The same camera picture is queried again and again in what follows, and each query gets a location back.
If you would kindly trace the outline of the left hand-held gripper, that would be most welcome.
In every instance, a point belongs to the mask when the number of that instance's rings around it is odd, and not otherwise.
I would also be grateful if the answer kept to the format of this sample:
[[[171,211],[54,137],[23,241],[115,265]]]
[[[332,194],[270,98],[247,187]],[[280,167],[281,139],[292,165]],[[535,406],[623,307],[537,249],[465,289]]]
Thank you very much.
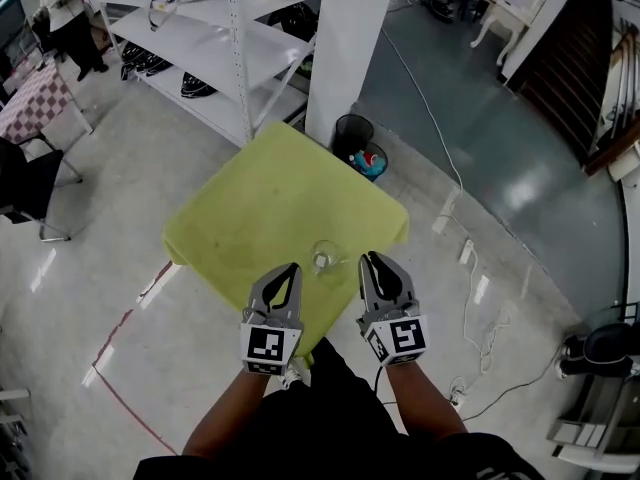
[[[249,308],[240,324],[244,370],[268,376],[285,374],[304,331],[299,320],[302,269],[296,262],[280,265],[251,288]]]

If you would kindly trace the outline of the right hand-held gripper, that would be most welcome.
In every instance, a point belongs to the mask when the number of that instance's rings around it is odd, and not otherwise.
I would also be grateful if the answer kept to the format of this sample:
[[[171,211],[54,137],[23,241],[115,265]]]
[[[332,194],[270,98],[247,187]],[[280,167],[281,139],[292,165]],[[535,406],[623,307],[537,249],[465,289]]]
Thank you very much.
[[[411,276],[395,260],[376,251],[363,254],[358,269],[365,312],[357,323],[379,365],[415,361],[428,349],[429,337],[427,317],[413,301]],[[401,305],[379,309],[380,300]]]

